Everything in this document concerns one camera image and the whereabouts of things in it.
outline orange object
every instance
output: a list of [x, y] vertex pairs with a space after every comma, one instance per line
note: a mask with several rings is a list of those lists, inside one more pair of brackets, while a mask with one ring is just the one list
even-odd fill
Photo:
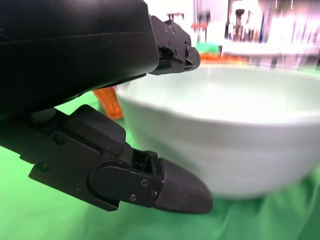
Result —
[[122, 119], [124, 117], [118, 103], [115, 87], [105, 87], [93, 90], [94, 95], [101, 103], [105, 114], [111, 119]]
[[237, 64], [247, 65], [248, 60], [242, 57], [235, 56], [221, 56], [212, 53], [201, 53], [200, 54], [202, 64]]

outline table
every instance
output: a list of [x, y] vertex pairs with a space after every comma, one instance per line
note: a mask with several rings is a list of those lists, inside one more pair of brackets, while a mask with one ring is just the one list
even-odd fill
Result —
[[[100, 110], [91, 92], [58, 107]], [[136, 147], [124, 121], [126, 140]], [[107, 212], [28, 178], [32, 165], [0, 148], [0, 239], [4, 240], [318, 240], [320, 168], [254, 200], [215, 199], [207, 215], [120, 203]]]

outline white bowl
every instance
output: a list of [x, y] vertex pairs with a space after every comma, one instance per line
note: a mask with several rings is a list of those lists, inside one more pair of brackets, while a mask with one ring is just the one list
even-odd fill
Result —
[[116, 89], [142, 150], [200, 177], [214, 195], [265, 195], [320, 160], [320, 81], [311, 76], [207, 66], [147, 75]]

